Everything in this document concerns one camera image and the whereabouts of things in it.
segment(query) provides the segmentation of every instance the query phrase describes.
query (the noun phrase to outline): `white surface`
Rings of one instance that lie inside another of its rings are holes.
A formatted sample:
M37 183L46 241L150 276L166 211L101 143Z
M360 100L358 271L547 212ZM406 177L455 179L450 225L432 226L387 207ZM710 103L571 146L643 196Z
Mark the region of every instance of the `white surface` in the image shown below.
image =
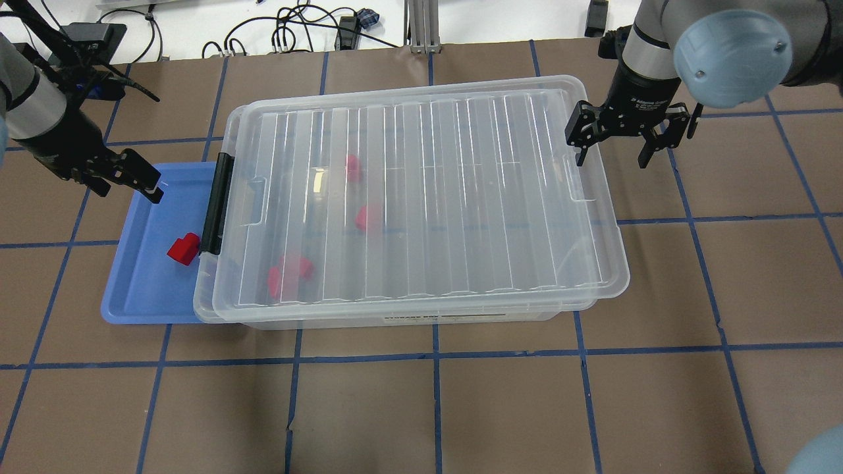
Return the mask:
M95 7L98 0L47 0L62 24L74 21L94 22L101 15ZM30 3L49 22L39 0ZM396 45L403 44L403 0L313 0L313 4L328 10L337 7L371 8L380 13L380 24L366 31ZM631 24L640 0L610 0L607 28ZM170 59L190 59L201 55L202 45L215 40L222 43L225 35L240 21L255 16L275 16L280 7L292 7L295 0L266 0L260 5L254 0L180 0L162 3L154 15L164 34L164 55ZM146 11L146 7L135 9ZM439 20L442 43L481 43L517 40L545 40L577 38L585 30L588 0L440 0ZM306 13L313 18L317 12ZM113 63L129 62L137 57L150 38L149 23L140 15L116 13L106 21L128 26L126 37L117 50ZM271 20L255 21L238 30L234 37L243 41L249 54L271 51ZM299 39L297 48L306 46L299 25L294 25ZM314 49L332 50L334 30L311 28ZM29 37L17 19L0 19L0 31L12 42L28 41ZM35 38L42 54L44 46ZM361 48L382 47L375 41L362 38ZM143 61L158 55L158 42Z
M629 268L599 150L577 167L564 141L584 97L549 76L238 108L222 249L200 256L194 310L387 326L533 320L617 296Z

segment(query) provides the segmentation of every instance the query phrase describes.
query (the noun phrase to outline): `translucent plastic lid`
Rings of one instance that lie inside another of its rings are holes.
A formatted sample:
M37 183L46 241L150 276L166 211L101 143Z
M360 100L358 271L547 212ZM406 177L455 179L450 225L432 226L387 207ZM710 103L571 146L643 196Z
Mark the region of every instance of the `translucent plastic lid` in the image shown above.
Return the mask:
M629 282L570 76L263 100L235 110L205 320L578 310Z

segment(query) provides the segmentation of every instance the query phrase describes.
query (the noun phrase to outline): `tiled surface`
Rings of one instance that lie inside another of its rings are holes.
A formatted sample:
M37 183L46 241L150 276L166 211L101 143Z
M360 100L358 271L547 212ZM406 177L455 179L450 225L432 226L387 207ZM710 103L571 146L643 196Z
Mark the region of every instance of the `tiled surface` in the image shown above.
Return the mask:
M843 350L739 352L734 361L769 474L784 474L808 441L843 423Z
M129 73L160 104L129 90L113 121L113 104L85 110L113 148L214 160L230 111L271 97L570 73L600 103L615 63L596 46L142 64ZM0 471L783 472L843 423L841 104L818 87L707 110L647 170L640 140L602 143L630 287L531 323L110 326L99 303L131 193L82 208L83 188L8 153Z
M129 472L155 369L57 369L33 373L3 459L3 472Z
M606 473L751 474L721 354L589 358Z
M443 471L592 472L576 358L442 361Z
M167 368L144 472L282 472L292 370Z

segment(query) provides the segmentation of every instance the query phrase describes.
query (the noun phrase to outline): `clear plastic box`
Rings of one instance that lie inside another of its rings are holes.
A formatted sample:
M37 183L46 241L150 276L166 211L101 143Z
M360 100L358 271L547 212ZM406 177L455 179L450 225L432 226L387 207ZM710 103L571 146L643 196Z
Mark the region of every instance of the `clear plastic box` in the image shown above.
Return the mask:
M221 251L201 254L194 310L387 326L543 320L617 296L629 268L602 159L594 147L578 168L564 141L585 97L555 76L238 108Z

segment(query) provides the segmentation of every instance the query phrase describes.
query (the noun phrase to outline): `metal bracket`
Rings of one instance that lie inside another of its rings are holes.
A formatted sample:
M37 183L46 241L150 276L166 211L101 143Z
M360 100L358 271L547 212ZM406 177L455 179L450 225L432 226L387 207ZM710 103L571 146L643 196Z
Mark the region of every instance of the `metal bracket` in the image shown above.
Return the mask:
M440 52L439 0L404 0L404 25L410 51Z

